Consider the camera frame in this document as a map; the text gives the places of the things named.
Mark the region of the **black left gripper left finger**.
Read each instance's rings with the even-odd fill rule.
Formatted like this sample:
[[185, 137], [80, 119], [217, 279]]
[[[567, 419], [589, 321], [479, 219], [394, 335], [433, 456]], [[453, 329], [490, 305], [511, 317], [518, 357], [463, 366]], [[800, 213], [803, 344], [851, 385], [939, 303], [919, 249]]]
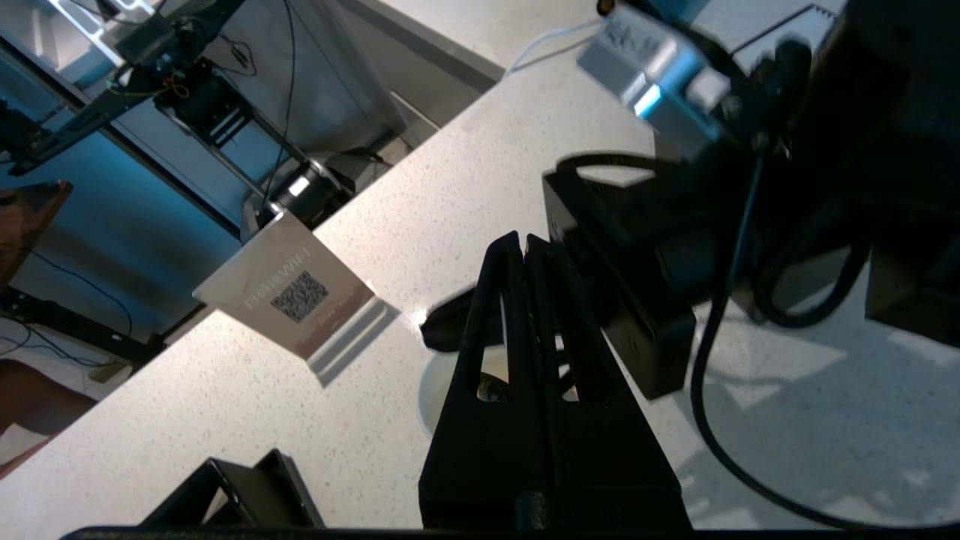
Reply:
[[[489, 325], [506, 335], [506, 402], [477, 396]], [[458, 360], [418, 483], [425, 529], [513, 530], [517, 500], [542, 484], [542, 430], [524, 256], [509, 232], [487, 247]]]

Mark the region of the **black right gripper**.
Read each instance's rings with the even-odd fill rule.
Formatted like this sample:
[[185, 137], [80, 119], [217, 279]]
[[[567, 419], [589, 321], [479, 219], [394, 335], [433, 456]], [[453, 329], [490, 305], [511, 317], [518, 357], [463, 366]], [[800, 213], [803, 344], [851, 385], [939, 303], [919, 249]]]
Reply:
[[[585, 280], [591, 308], [642, 395], [683, 388], [693, 308], [722, 279], [750, 182], [751, 158], [703, 154], [677, 163], [644, 154], [572, 154], [543, 175], [552, 242]], [[476, 289], [433, 305], [423, 345], [458, 353]]]

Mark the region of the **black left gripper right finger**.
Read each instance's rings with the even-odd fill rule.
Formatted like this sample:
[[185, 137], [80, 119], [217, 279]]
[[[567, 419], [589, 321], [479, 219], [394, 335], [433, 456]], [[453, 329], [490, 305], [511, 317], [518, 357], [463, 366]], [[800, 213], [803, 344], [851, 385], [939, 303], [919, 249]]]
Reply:
[[683, 495], [559, 247], [526, 239], [555, 530], [688, 530]]

